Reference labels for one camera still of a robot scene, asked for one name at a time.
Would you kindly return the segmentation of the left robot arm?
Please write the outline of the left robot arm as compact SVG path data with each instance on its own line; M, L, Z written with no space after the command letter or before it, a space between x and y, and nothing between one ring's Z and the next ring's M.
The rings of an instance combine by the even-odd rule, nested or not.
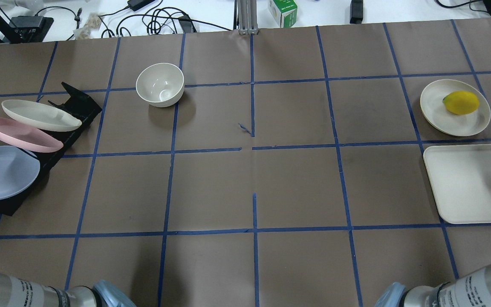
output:
M0 273L0 307L134 307L122 291L108 281L67 291Z

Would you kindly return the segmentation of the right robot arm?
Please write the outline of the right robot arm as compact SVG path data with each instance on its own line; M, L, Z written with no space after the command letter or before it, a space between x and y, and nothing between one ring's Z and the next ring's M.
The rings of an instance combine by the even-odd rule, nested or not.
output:
M394 282L375 303L376 307L491 307L491 264L436 287L409 290Z

